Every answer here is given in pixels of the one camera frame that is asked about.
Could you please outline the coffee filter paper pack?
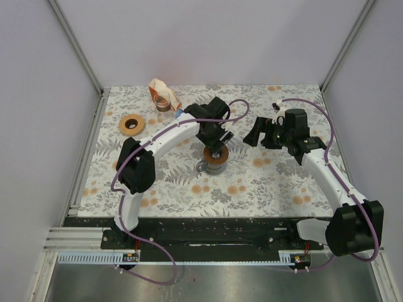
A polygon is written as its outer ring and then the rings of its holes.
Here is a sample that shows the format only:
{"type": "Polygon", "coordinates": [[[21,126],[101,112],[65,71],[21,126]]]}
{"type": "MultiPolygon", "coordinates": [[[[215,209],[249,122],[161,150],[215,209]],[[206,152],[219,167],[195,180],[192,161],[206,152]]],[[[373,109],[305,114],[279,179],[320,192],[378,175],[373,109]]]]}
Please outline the coffee filter paper pack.
{"type": "Polygon", "coordinates": [[[149,87],[149,92],[150,92],[150,97],[151,97],[152,102],[153,102],[154,95],[158,94],[165,98],[169,98],[169,100],[171,102],[170,110],[176,111],[177,109],[180,109],[180,107],[182,106],[178,97],[175,95],[173,90],[165,84],[165,82],[163,82],[159,79],[153,78],[150,81],[148,87],[149,87]]]}

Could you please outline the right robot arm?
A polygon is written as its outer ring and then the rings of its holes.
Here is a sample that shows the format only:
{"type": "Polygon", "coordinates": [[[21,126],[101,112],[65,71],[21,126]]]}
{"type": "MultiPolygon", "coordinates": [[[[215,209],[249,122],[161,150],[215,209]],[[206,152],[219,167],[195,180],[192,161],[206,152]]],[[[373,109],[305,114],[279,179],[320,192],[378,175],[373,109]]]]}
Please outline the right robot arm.
{"type": "Polygon", "coordinates": [[[377,200],[369,201],[333,166],[325,143],[310,134],[303,109],[287,109],[274,120],[256,118],[243,141],[270,150],[286,148],[314,178],[331,205],[330,221],[308,218],[289,230],[289,246],[301,249],[310,240],[327,245],[338,257],[367,250],[378,252],[382,241],[382,205],[377,200]]]}

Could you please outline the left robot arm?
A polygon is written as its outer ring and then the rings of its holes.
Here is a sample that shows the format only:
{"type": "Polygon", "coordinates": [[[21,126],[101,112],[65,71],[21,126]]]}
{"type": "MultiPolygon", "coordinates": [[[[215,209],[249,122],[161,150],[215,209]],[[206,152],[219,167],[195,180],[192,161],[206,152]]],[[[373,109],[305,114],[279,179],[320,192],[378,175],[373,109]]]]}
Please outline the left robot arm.
{"type": "Polygon", "coordinates": [[[114,217],[119,228],[114,239],[119,246],[129,249],[135,245],[137,234],[133,229],[139,223],[141,200],[156,180],[159,159],[183,140],[193,137],[212,154],[221,153],[234,136],[222,126],[229,116],[229,105],[215,97],[208,104],[189,105],[168,126],[147,138],[130,137],[124,141],[111,184],[112,191],[122,193],[118,214],[114,217]]]}

